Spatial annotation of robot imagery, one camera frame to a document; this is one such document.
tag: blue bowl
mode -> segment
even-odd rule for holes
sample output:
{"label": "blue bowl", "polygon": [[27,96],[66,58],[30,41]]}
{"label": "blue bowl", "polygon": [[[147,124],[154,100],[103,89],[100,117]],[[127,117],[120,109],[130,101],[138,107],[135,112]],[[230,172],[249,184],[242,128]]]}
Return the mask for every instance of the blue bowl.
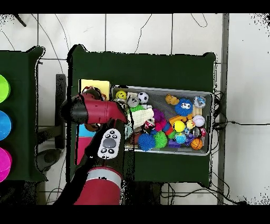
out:
{"label": "blue bowl", "polygon": [[11,132],[10,117],[0,110],[0,141],[5,139]]}

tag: orange ball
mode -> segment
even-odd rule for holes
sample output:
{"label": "orange ball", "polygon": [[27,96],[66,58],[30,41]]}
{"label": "orange ball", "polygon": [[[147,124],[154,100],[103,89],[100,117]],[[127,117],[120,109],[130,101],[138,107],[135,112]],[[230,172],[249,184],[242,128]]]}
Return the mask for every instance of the orange ball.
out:
{"label": "orange ball", "polygon": [[193,141],[190,143],[190,146],[194,150],[200,150],[203,146],[203,142],[200,138],[194,138]]}

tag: green tabletop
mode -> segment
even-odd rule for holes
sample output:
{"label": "green tabletop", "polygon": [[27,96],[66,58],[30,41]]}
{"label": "green tabletop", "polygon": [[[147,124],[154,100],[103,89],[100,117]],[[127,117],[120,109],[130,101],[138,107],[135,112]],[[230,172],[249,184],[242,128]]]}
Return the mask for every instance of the green tabletop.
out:
{"label": "green tabletop", "polygon": [[43,53],[42,47],[27,52],[0,51],[0,74],[11,87],[9,97],[0,103],[0,110],[12,120],[12,130],[0,147],[12,156],[7,180],[43,181],[46,177],[35,165],[36,152],[36,67]]}
{"label": "green tabletop", "polygon": [[[109,81],[111,85],[167,88],[213,92],[215,55],[149,55],[113,52],[87,52],[75,45],[69,52],[69,85],[71,95],[78,94],[79,79]],[[70,178],[74,174],[76,125],[71,127]],[[135,181],[201,182],[209,186],[207,156],[126,153],[125,176],[132,173]]]}

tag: green bowl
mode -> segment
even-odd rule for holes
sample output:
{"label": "green bowl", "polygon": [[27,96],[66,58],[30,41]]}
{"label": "green bowl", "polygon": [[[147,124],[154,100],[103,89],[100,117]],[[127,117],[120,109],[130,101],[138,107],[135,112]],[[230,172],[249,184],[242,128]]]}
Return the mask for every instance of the green bowl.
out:
{"label": "green bowl", "polygon": [[11,87],[4,76],[0,75],[0,103],[2,103],[11,93]]}

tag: gray plastic bin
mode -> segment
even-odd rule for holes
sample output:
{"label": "gray plastic bin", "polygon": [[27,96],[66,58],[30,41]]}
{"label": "gray plastic bin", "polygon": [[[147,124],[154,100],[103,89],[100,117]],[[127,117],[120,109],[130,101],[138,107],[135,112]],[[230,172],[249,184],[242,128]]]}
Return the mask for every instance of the gray plastic bin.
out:
{"label": "gray plastic bin", "polygon": [[[187,98],[193,102],[194,96],[203,96],[206,98],[206,105],[202,109],[202,116],[205,118],[204,128],[206,129],[207,135],[205,136],[204,146],[200,150],[194,150],[190,146],[184,144],[181,148],[153,148],[147,151],[148,153],[169,153],[169,154],[183,154],[183,155],[196,155],[205,156],[208,155],[211,149],[211,135],[212,135],[212,124],[213,124],[213,112],[214,112],[214,96],[211,92],[198,92],[198,91],[186,91],[186,90],[176,90],[176,89],[158,89],[158,88],[146,88],[146,87],[133,87],[128,86],[128,88],[119,88],[114,86],[111,88],[111,96],[114,99],[115,94],[119,90],[124,90],[125,92],[146,92],[149,95],[149,101],[147,104],[152,105],[153,108],[161,110],[166,120],[175,117],[178,114],[175,112],[174,105],[169,105],[165,101],[165,96],[171,94],[178,99]],[[125,145],[125,150],[129,151],[133,149],[133,145]],[[135,151],[143,152],[138,145],[135,145]]]}

